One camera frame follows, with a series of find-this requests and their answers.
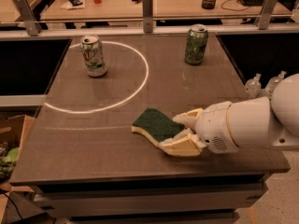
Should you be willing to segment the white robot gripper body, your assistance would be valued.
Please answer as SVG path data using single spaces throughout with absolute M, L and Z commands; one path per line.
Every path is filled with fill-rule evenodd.
M 229 131 L 228 110 L 231 105 L 231 102 L 210 105 L 195 122 L 196 134 L 213 153 L 235 153 L 239 150 Z

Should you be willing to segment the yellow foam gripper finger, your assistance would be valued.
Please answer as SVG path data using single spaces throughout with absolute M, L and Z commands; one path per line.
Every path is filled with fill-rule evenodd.
M 174 157 L 195 157 L 200 156 L 206 145 L 190 129 L 186 129 L 173 138 L 160 142 L 158 148 L 167 155 Z
M 178 115 L 175 115 L 172 120 L 174 122 L 183 124 L 186 128 L 194 129 L 196 121 L 202 114 L 202 108 L 196 108 Z

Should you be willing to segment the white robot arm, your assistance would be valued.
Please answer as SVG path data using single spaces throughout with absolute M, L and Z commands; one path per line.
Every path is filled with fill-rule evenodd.
M 207 148 L 217 154 L 243 147 L 298 148 L 299 75 L 280 81 L 268 98 L 223 102 L 175 117 L 189 128 L 166 139 L 158 147 L 171 156 L 199 155 Z

